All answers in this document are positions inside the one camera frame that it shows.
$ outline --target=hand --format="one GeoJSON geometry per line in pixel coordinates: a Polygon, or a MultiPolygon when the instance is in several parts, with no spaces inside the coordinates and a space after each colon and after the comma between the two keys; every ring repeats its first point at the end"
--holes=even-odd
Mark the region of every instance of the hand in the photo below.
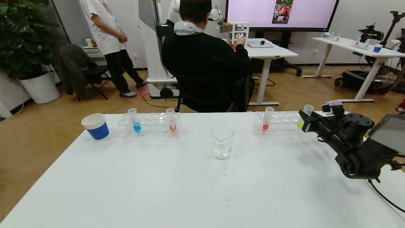
{"type": "Polygon", "coordinates": [[[246,43],[246,37],[239,37],[239,36],[236,36],[236,41],[235,41],[235,45],[237,46],[238,44],[241,44],[241,45],[243,45],[243,46],[245,46],[245,43],[246,43]]]}
{"type": "Polygon", "coordinates": [[[121,43],[126,43],[128,41],[127,36],[125,35],[125,33],[120,33],[118,35],[118,39],[121,43]]]}

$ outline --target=sneaker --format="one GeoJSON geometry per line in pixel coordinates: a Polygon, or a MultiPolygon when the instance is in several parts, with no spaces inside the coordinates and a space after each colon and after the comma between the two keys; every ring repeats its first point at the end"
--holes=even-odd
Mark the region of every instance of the sneaker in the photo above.
{"type": "Polygon", "coordinates": [[[120,97],[129,97],[129,98],[131,98],[131,97],[136,97],[136,93],[129,91],[129,92],[126,92],[126,93],[119,93],[119,96],[120,97]]]}
{"type": "Polygon", "coordinates": [[[405,112],[405,109],[403,109],[401,107],[397,107],[395,110],[398,111],[398,112],[405,112]]]}
{"type": "Polygon", "coordinates": [[[137,89],[140,89],[140,88],[142,88],[144,85],[146,85],[146,84],[148,84],[146,81],[143,81],[142,83],[140,83],[140,84],[136,84],[136,88],[137,89]]]}

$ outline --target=glass beaker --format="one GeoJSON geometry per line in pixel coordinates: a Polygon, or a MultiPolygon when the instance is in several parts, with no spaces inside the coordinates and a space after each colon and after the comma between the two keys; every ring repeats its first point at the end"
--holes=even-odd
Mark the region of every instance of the glass beaker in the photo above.
{"type": "MultiPolygon", "coordinates": [[[[313,107],[312,105],[305,105],[305,106],[304,106],[304,112],[305,112],[308,116],[311,116],[313,110],[314,110],[314,107],[313,107]]],[[[298,127],[299,129],[302,129],[302,128],[304,127],[304,124],[305,124],[304,120],[303,120],[302,118],[300,118],[300,119],[298,120],[297,127],[298,127]]]]}
{"type": "Polygon", "coordinates": [[[211,128],[213,154],[218,159],[230,156],[235,130],[226,124],[218,124],[211,128]]]}

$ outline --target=blue liquid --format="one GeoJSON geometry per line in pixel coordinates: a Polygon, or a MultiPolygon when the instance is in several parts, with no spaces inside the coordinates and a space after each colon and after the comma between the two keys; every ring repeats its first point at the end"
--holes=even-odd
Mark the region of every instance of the blue liquid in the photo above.
{"type": "Polygon", "coordinates": [[[135,132],[140,132],[142,130],[142,127],[139,124],[139,122],[136,122],[134,124],[136,124],[136,125],[133,125],[135,132]]]}

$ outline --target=potted plant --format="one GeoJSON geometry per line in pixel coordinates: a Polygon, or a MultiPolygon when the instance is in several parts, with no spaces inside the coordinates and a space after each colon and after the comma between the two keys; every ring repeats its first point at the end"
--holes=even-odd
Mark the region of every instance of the potted plant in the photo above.
{"type": "Polygon", "coordinates": [[[55,64],[52,34],[46,29],[57,24],[42,20],[48,1],[0,0],[0,69],[17,78],[35,103],[47,103],[60,96],[42,65],[55,64]]]}

